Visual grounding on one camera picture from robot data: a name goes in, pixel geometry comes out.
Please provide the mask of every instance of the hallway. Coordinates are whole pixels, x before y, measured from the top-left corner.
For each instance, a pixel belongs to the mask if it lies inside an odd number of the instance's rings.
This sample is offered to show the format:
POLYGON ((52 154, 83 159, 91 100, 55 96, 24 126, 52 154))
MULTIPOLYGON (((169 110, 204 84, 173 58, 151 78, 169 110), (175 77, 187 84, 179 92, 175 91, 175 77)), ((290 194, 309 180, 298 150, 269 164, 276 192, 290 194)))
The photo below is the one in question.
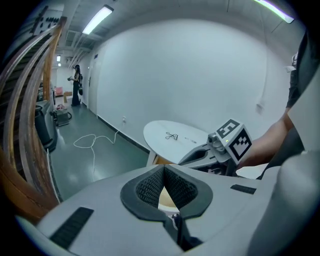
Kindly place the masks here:
MULTIPOLYGON (((75 147, 74 142, 89 134, 107 136, 113 141, 115 135, 83 104, 78 107, 69 106, 68 111, 72 114, 72 119, 68 125, 57 127, 57 145, 50 154, 53 176, 63 200, 93 182, 93 152, 90 148, 75 147)), ((77 142, 77 146, 89 147, 93 139, 94 136, 85 137, 77 142)), ((111 144, 106 138, 97 139, 93 149, 94 181, 145 167, 148 160, 146 152, 120 135, 116 136, 115 144, 111 144)))

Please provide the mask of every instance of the tabletop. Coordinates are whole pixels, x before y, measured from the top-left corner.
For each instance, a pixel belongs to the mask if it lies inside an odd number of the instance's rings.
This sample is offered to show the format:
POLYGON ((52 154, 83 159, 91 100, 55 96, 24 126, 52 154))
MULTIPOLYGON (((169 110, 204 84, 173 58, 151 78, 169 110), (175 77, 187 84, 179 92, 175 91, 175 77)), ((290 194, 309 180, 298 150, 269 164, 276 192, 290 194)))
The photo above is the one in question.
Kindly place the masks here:
POLYGON ((166 120, 149 122, 143 129, 147 145, 161 158, 178 164, 194 148, 207 142, 208 133, 192 126, 166 120), (178 135, 177 140, 171 135, 178 135))

